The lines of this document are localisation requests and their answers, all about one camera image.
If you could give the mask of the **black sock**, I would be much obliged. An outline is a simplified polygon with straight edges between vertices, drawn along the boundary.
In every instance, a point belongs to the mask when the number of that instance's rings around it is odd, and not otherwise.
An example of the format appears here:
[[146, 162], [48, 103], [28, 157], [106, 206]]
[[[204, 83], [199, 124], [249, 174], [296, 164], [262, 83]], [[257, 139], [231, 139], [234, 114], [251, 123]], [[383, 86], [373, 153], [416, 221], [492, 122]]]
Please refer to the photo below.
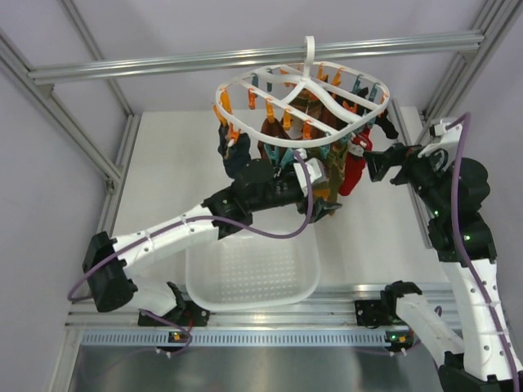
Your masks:
[[375, 124], [382, 129], [388, 140], [395, 140], [398, 138], [399, 132], [396, 130], [394, 124], [389, 119], [387, 109], [385, 109], [375, 118]]

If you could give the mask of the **plain red sock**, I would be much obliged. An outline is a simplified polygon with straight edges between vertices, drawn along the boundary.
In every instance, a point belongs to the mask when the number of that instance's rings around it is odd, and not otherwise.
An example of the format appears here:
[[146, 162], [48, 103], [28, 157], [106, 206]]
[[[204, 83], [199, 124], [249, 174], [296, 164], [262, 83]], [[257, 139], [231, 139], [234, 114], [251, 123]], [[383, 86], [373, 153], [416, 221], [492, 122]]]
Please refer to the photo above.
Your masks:
[[363, 157], [353, 154], [346, 156], [345, 178], [338, 189], [341, 196], [348, 196], [360, 182], [366, 162]]

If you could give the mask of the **white round clip hanger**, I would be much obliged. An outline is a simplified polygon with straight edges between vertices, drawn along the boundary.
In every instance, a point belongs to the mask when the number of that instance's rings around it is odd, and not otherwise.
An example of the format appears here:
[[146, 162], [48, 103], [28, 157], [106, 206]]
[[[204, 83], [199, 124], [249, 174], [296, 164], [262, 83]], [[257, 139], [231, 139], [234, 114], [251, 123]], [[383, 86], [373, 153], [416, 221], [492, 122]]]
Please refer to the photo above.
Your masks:
[[[307, 36], [297, 60], [255, 68], [217, 88], [213, 110], [229, 146], [247, 134], [279, 147], [320, 147], [374, 125], [389, 103], [388, 86], [367, 73], [317, 60], [319, 52], [314, 37]], [[266, 122], [278, 124], [284, 135], [274, 136], [237, 114], [233, 102], [241, 94], [251, 110], [265, 111]]]

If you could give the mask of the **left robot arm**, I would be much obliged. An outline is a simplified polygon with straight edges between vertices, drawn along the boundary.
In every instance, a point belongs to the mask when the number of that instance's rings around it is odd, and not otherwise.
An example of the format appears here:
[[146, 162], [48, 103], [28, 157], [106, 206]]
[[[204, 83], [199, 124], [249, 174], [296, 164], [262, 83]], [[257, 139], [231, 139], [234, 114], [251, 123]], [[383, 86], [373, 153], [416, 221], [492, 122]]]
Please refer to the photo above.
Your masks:
[[175, 283], [147, 282], [140, 270], [196, 244], [222, 240], [253, 228], [256, 212], [296, 205], [304, 215], [300, 234], [309, 224], [341, 208], [340, 203], [315, 196], [313, 187], [324, 180], [320, 160], [298, 159], [282, 171], [270, 161], [253, 159], [230, 186], [204, 199], [171, 220], [134, 233], [110, 237], [95, 234], [83, 261], [83, 272], [96, 310], [109, 313], [126, 305], [145, 317], [167, 324], [182, 320], [186, 303]]

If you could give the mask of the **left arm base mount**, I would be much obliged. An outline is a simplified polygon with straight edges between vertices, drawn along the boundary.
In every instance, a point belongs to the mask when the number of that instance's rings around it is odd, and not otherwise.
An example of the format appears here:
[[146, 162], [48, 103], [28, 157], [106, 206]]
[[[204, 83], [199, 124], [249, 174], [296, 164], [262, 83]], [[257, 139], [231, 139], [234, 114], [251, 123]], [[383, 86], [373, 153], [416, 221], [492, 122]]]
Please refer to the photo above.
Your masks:
[[[187, 301], [185, 308], [176, 307], [161, 319], [167, 320], [170, 323], [175, 323], [181, 327], [206, 327], [208, 325], [210, 312], [193, 301]], [[158, 321], [148, 315], [139, 314], [138, 325], [140, 327], [166, 327], [168, 323]]]

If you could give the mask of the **red santa sock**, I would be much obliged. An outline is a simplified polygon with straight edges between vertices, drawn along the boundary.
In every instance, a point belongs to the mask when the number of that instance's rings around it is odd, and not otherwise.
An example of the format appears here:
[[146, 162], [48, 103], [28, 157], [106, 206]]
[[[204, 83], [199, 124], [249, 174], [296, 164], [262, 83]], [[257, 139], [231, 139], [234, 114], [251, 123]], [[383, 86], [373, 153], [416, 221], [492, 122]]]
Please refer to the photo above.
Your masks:
[[349, 145], [350, 154], [355, 157], [362, 158], [365, 151], [370, 151], [373, 148], [373, 143], [370, 139], [371, 129], [365, 127], [362, 131], [351, 136]]

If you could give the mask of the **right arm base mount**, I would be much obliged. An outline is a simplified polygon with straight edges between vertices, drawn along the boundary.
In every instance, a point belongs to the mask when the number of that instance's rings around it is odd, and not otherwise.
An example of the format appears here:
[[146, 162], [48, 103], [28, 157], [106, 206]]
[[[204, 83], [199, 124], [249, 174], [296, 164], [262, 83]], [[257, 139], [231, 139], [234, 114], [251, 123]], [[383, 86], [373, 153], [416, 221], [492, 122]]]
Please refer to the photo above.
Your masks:
[[357, 325], [369, 329], [402, 324], [398, 317], [396, 305], [400, 298], [408, 294], [422, 295], [422, 290], [412, 282], [396, 281], [388, 284], [380, 291], [377, 300], [355, 301], [355, 316]]

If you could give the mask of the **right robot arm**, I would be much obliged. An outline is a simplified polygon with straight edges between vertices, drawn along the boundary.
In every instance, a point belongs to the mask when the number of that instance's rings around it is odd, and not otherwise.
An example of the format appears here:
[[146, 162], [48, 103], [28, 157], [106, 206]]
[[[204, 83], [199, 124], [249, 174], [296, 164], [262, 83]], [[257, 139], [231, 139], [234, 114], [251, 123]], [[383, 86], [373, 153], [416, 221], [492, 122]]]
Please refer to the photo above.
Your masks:
[[494, 236], [480, 214], [489, 195], [488, 172], [457, 150], [446, 168], [419, 145], [366, 152], [373, 182], [398, 167], [393, 185], [409, 185], [432, 214], [429, 240], [449, 280], [461, 332], [438, 315], [422, 290], [396, 281], [381, 292], [389, 323], [406, 323], [436, 365], [444, 391], [520, 391], [522, 363], [513, 348], [497, 285]]

